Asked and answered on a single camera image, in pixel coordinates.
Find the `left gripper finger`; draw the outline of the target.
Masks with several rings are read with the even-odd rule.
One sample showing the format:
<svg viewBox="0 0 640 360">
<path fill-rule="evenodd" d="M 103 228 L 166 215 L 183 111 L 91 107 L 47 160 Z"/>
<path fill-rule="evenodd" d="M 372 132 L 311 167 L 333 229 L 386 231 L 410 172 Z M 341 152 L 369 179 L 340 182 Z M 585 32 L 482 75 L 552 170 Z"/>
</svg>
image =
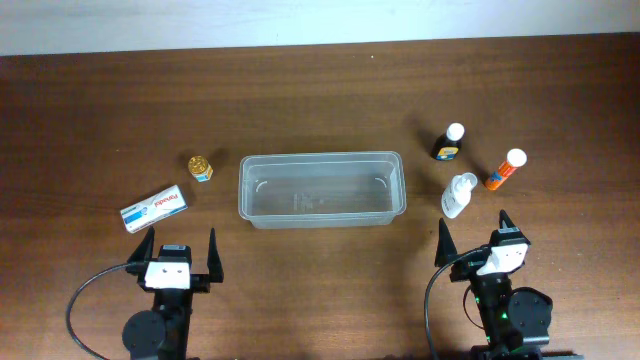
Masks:
<svg viewBox="0 0 640 360">
<path fill-rule="evenodd" d="M 154 237 L 155 237 L 155 230 L 152 226 L 150 226 L 143 240 L 132 252 L 127 262 L 141 263 L 141 262 L 150 261 L 153 253 Z"/>
<path fill-rule="evenodd" d="M 210 283 L 222 283 L 224 281 L 224 270 L 217 249 L 216 232 L 214 228 L 212 228 L 210 232 L 207 268 Z"/>
</svg>

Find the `white spray bottle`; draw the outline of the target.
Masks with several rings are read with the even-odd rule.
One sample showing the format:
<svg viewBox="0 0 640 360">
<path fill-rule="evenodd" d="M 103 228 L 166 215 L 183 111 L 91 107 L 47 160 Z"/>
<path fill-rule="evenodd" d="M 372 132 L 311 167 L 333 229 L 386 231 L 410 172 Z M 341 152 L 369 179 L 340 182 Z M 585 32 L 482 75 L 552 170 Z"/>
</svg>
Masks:
<svg viewBox="0 0 640 360">
<path fill-rule="evenodd" d="M 478 183 L 477 177 L 470 172 L 455 175 L 441 197 L 441 207 L 449 219 L 456 218 L 470 203 L 473 189 Z"/>
</svg>

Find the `orange tube white cap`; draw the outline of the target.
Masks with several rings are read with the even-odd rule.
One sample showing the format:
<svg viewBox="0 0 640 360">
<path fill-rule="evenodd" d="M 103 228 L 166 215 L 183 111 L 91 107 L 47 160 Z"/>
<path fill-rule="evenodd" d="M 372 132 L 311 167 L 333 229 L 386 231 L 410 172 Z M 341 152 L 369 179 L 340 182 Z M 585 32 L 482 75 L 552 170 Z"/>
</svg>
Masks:
<svg viewBox="0 0 640 360">
<path fill-rule="evenodd" d="M 527 154 L 519 148 L 508 151 L 506 159 L 490 174 L 484 185 L 488 190 L 497 190 L 517 169 L 527 162 Z"/>
</svg>

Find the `dark bottle white cap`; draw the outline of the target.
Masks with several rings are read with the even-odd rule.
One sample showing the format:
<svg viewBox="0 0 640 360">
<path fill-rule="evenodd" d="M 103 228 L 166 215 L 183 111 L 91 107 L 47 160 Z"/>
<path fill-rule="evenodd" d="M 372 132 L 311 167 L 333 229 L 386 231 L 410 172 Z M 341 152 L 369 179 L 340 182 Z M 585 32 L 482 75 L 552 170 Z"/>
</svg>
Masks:
<svg viewBox="0 0 640 360">
<path fill-rule="evenodd" d="M 461 123 L 452 123 L 446 132 L 439 136 L 431 150 L 431 156 L 438 161 L 453 160 L 462 145 L 465 128 Z"/>
</svg>

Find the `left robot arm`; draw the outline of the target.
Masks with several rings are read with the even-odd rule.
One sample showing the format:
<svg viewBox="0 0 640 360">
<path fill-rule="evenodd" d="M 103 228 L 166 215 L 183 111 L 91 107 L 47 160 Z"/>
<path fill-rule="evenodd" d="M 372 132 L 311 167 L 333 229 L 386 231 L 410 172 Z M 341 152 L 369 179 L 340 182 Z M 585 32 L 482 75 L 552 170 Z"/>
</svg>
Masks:
<svg viewBox="0 0 640 360">
<path fill-rule="evenodd" d="M 208 271 L 191 272 L 192 251 L 187 245 L 163 245 L 152 255 L 155 230 L 150 228 L 127 260 L 126 272 L 138 286 L 154 295 L 149 310 L 132 315 L 122 330 L 122 342 L 132 359 L 185 359 L 193 313 L 193 296 L 208 293 L 224 281 L 216 233 L 209 237 Z"/>
</svg>

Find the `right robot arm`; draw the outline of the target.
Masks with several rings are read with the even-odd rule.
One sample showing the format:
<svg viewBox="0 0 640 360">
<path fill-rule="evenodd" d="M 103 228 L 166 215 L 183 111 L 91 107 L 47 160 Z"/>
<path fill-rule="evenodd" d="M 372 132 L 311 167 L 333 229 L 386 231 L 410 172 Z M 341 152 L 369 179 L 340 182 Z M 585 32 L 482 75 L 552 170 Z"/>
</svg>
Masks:
<svg viewBox="0 0 640 360">
<path fill-rule="evenodd" d="M 550 341 L 552 299 L 530 288 L 512 287 L 509 276 L 523 267 L 531 242 L 507 213 L 499 212 L 499 228 L 489 242 L 463 254 L 457 252 L 449 229 L 439 220 L 439 238 L 430 279 L 431 289 L 445 270 L 452 282 L 468 282 L 487 339 L 485 346 L 470 349 L 470 359 L 541 359 L 541 348 Z"/>
</svg>

